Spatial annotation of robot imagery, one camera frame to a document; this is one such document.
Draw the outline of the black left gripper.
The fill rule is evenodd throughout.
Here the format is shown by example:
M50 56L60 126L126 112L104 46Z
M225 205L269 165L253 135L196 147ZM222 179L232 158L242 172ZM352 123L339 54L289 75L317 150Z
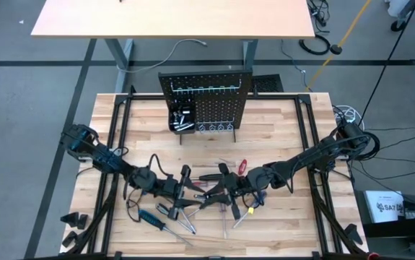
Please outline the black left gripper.
M186 207L196 206L199 207L202 202L198 200L183 199L185 182L187 181L187 188L194 190L200 193L205 193L205 191L199 186L195 185L194 182L189 178L191 174L191 169L188 165L183 165L181 169L181 179L177 181L174 179L172 174L167 174L167 179L165 180L162 187L162 196L172 202L172 206L169 209L168 218L171 220L178 219L178 211L180 209L185 209Z

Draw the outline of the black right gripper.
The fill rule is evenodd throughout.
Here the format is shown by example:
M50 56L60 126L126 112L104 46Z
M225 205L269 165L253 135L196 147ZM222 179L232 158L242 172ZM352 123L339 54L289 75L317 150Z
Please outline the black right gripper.
M206 194L208 196L219 194L212 197L213 202L231 206L234 219L239 220L241 213L236 198L251 194L253 192L252 186L246 177L240 177L236 173L230 172L225 163L219 164L219 171L223 175L222 180L209 189Z

